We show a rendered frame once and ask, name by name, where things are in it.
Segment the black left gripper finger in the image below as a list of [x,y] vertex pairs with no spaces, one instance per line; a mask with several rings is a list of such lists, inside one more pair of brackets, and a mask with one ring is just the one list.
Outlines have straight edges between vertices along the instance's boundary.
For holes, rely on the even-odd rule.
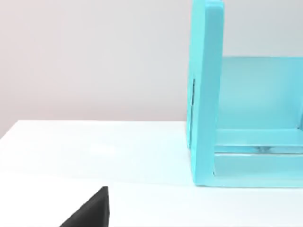
[[103,186],[59,227],[109,227],[108,186]]

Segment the light blue rack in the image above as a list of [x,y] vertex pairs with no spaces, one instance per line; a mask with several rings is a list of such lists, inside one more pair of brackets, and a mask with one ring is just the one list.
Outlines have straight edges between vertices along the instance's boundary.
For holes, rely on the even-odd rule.
[[303,188],[303,57],[224,57],[223,0],[193,0],[186,141],[193,182]]

